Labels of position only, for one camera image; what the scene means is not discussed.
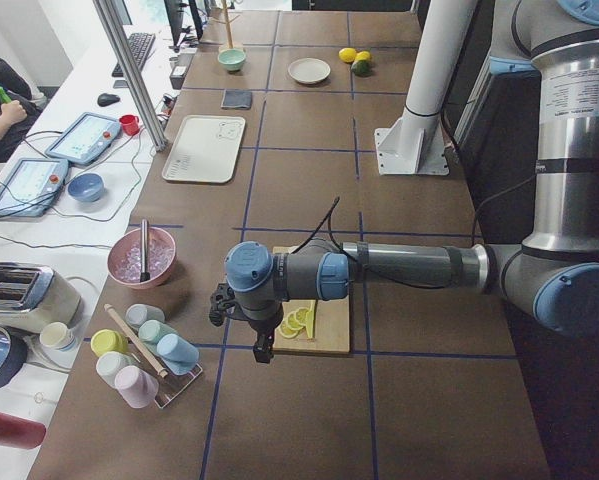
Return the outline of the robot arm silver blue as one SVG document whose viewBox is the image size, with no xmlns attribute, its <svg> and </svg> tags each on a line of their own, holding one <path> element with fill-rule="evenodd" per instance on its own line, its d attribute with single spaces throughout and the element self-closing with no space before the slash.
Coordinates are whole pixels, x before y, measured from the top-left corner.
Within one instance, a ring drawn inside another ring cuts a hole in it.
<svg viewBox="0 0 599 480">
<path fill-rule="evenodd" d="M 599 1 L 499 1 L 492 74 L 541 77 L 532 233 L 517 245 L 423 247 L 310 239 L 288 253 L 234 246 L 210 298 L 214 325 L 256 332 L 257 361 L 273 358 L 290 300 L 338 300 L 358 279 L 493 291 L 565 336 L 599 331 Z"/>
</svg>

